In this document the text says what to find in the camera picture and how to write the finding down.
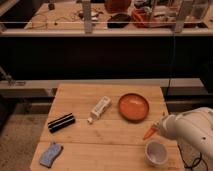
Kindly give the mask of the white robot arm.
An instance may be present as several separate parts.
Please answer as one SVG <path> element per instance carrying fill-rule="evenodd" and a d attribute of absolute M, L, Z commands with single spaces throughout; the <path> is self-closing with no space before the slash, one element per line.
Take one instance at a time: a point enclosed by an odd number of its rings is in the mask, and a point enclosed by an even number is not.
<path fill-rule="evenodd" d="M 156 124 L 161 136 L 183 139 L 213 160 L 213 109 L 200 107 L 162 117 Z"/>

